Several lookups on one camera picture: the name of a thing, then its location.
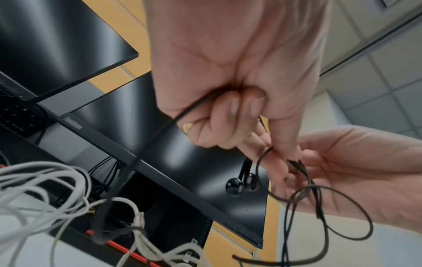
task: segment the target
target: black earphones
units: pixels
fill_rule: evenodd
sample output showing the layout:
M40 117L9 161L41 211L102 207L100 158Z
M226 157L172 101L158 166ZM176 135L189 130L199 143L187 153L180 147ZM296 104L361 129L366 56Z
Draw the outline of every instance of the black earphones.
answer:
M238 178L231 178L226 183L226 192L231 197L239 196L244 188L247 191L255 191L258 188L258 181L255 174L250 173L252 167L252 161L248 158L245 159L240 170Z

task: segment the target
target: ring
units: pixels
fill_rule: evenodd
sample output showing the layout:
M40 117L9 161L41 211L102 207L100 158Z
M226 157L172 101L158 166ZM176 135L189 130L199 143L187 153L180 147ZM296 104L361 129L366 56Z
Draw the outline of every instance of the ring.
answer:
M184 125L182 125L182 131L183 131L183 133L185 135L188 135L190 129L192 129L192 127L193 127L194 124L195 124L194 122L188 122L188 123L185 123Z

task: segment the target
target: human hand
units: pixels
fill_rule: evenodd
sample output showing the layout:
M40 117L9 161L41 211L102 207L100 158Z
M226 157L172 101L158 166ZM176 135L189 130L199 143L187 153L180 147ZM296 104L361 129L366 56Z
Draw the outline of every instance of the human hand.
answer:
M376 223L422 233L422 141L350 126L300 136L299 145L317 185L350 196ZM284 181L272 179L272 185L273 193L288 198L306 183L291 168ZM364 219L347 199L324 189L322 193L324 213ZM304 199L298 211L315 212L314 203L313 197Z
M145 1L157 104L171 117L216 88L228 92L188 114L197 145L240 145L253 158L259 115L269 118L278 164L298 159L297 138L316 87L327 35L328 0Z

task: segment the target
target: red strip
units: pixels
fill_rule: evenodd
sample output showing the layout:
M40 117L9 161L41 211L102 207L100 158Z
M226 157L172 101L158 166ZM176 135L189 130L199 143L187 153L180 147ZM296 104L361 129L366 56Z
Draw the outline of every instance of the red strip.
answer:
M92 230L88 230L87 234L92 235ZM109 245L109 246L111 246L111 247L113 247L113 248L115 248L115 249L117 249L117 250L119 250L123 253L127 253L129 251L127 248L125 248L125 247L123 247L123 246L121 246L121 245L119 245L119 244L117 244L116 242L113 242L113 241L108 241L107 245ZM146 258L142 257L141 255L139 255L135 252L131 253L131 257L139 260L140 262L146 263ZM151 267L160 267L159 265L156 265L153 262L151 262L150 265L151 265Z

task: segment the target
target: monitor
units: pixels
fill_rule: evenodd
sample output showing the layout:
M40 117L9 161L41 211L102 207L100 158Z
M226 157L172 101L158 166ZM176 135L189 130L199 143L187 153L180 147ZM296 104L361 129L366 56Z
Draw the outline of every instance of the monitor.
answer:
M58 120L85 140L130 164L169 121L161 113L147 73ZM226 182L238 177L245 156L238 149L195 146L174 126L138 158L135 170L200 210L256 247L262 248L267 193L233 198ZM261 182L268 187L265 170Z
M82 0L0 1L0 87L39 102L138 56Z

